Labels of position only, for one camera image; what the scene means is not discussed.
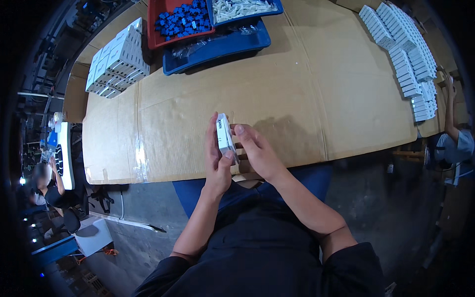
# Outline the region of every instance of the lap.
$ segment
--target lap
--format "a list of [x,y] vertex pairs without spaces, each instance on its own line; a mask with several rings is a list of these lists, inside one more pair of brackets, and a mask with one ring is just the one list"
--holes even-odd
[[[325,202],[325,196],[332,177],[332,166],[330,164],[299,166],[289,168],[289,171],[313,195]],[[175,191],[188,218],[198,203],[205,181],[206,179],[197,179],[173,182]],[[272,199],[276,202],[284,202],[277,190],[268,182],[263,183],[256,189],[246,189],[235,182],[231,182],[231,186],[221,199],[219,210],[254,195]]]

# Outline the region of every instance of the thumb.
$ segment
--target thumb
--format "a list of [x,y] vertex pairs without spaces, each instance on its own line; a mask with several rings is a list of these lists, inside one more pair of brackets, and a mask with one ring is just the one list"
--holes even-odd
[[254,139],[252,139],[251,134],[249,134],[249,132],[244,129],[243,125],[236,125],[234,127],[234,132],[236,133],[239,142],[241,142],[242,147],[247,154],[259,150],[258,146],[254,142]]
[[225,152],[218,163],[218,171],[222,171],[222,170],[229,171],[233,161],[234,161],[233,151]]

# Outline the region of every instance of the gray floor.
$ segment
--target gray floor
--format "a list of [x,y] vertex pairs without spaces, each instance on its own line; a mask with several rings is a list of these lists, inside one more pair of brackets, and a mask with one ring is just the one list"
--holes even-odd
[[[358,242],[372,243],[387,284],[411,279],[425,257],[442,201],[442,186],[415,163],[396,163],[386,174],[385,152],[334,163],[326,203],[347,221]],[[124,218],[149,223],[167,233],[108,222],[119,255],[97,253],[86,265],[115,296],[129,296],[158,262],[167,257],[187,217],[171,182],[123,185]],[[118,186],[111,215],[120,217]],[[92,211],[102,212],[99,203]]]

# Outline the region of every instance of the hand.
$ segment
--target hand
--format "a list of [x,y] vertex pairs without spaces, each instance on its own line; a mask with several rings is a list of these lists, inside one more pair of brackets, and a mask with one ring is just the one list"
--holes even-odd
[[51,156],[51,157],[49,158],[49,166],[53,169],[53,172],[54,172],[54,173],[57,173],[57,172],[58,172],[58,170],[57,170],[57,168],[56,168],[55,158],[54,158],[53,156]]
[[209,119],[205,136],[205,166],[206,183],[203,187],[214,198],[221,199],[224,192],[231,185],[231,165],[234,161],[234,154],[228,151],[221,154],[218,148],[218,136],[216,133],[216,119],[218,113],[215,112]]
[[455,89],[454,86],[454,78],[450,76],[445,70],[442,72],[444,76],[444,80],[447,85],[447,90],[448,90],[448,98],[449,99],[454,99],[455,95],[457,95],[457,89]]
[[237,136],[247,154],[252,168],[270,184],[289,174],[271,145],[258,131],[249,125],[233,124],[232,133]]

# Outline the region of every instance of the person's right hand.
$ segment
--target person's right hand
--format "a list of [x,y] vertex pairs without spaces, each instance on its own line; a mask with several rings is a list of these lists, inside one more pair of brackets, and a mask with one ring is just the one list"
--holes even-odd
[[448,74],[445,70],[442,73],[447,85],[448,97],[450,99],[454,99],[455,95],[457,94],[457,89],[455,89],[455,86],[454,86],[454,78],[450,74]]
[[232,133],[237,136],[246,151],[252,168],[272,184],[289,173],[282,164],[271,145],[258,131],[249,125],[232,124]]
[[57,173],[56,162],[53,156],[49,158],[49,166],[51,167],[51,169],[53,169],[54,173]]

